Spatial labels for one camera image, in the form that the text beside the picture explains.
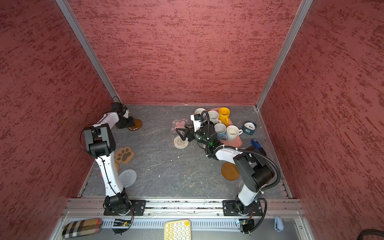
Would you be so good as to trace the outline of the beige woven round coaster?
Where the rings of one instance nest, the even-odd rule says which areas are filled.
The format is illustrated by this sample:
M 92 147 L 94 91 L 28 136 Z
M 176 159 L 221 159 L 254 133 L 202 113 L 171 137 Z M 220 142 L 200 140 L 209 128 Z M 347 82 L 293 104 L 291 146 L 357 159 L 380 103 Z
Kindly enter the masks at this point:
M 173 143 L 177 149 L 184 149 L 189 144 L 188 140 L 183 141 L 180 136 L 175 137 Z

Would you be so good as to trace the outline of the pink flower coaster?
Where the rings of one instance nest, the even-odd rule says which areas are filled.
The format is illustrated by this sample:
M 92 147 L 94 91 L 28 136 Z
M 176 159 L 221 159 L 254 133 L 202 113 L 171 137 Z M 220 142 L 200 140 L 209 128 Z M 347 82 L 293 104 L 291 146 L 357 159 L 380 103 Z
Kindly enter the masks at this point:
M 171 132 L 175 133 L 176 129 L 184 129 L 185 127 L 190 128 L 192 126 L 192 123 L 190 120 L 187 120 L 186 118 L 182 118 L 180 120 L 173 120 L 171 127 Z

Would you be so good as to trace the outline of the dark glossy brown coaster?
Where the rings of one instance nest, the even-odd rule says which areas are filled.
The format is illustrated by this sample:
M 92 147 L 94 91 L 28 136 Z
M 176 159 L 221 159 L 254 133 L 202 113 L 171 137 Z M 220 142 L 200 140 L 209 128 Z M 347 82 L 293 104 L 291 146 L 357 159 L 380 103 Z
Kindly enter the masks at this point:
M 143 122 L 140 119 L 134 119 L 134 125 L 128 127 L 128 129 L 132 132 L 138 131 L 142 128 Z

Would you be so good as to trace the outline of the paw print cork coaster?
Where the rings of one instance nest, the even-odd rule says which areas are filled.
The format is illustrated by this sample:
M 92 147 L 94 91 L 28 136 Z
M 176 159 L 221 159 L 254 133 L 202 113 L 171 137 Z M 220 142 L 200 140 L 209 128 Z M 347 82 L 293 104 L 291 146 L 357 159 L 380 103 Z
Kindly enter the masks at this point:
M 120 148 L 115 152 L 115 162 L 119 164 L 128 164 L 135 156 L 130 147 Z

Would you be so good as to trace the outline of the brown wooden round coaster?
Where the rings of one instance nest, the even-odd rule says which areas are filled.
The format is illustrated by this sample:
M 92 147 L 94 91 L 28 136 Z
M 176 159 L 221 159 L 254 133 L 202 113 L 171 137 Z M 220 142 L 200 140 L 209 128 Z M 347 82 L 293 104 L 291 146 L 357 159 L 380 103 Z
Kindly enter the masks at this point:
M 239 178 L 240 173 L 235 164 L 225 163 L 221 168 L 222 176 L 228 181 L 235 181 Z

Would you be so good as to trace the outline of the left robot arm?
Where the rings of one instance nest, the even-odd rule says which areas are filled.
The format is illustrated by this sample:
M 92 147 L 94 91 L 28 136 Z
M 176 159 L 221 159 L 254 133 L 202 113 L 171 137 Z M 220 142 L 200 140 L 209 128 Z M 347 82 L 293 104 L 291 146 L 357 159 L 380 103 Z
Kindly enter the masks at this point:
M 130 127 L 133 119 L 128 109 L 120 102 L 111 103 L 111 110 L 105 113 L 97 123 L 83 128 L 80 134 L 85 139 L 83 150 L 96 160 L 104 185 L 105 215 L 134 215 L 134 207 L 129 200 L 125 187 L 119 179 L 115 164 L 116 142 L 112 133 L 113 127 Z

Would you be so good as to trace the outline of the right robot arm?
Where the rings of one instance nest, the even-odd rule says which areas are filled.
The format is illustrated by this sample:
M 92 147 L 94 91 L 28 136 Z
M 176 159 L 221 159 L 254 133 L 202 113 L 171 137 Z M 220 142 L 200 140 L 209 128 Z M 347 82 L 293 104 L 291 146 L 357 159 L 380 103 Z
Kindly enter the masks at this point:
M 207 111 L 191 115 L 191 120 L 193 127 L 176 128 L 176 133 L 183 141 L 197 141 L 204 145 L 207 158 L 236 166 L 244 185 L 231 203 L 239 215 L 248 215 L 264 191 L 273 188 L 281 181 L 282 173 L 278 165 L 254 146 L 241 149 L 225 145 L 227 137 L 218 137 L 215 130 L 218 124 L 210 121 Z

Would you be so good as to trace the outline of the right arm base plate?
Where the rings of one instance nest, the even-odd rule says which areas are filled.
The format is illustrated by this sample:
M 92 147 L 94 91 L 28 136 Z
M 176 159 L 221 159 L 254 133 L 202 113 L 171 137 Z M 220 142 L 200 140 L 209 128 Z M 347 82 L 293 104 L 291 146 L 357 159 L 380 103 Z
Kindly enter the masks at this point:
M 239 200 L 224 200 L 224 216 L 253 216 L 261 217 L 263 215 L 262 206 L 258 202 L 253 202 L 249 206 L 244 206 Z

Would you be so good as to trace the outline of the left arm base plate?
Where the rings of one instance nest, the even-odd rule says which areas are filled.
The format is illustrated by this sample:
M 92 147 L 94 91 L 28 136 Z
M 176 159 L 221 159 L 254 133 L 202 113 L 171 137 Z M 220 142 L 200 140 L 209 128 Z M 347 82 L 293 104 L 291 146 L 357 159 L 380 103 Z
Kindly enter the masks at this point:
M 118 203 L 104 203 L 104 216 L 131 217 L 142 216 L 146 208 L 145 200 L 128 200 Z

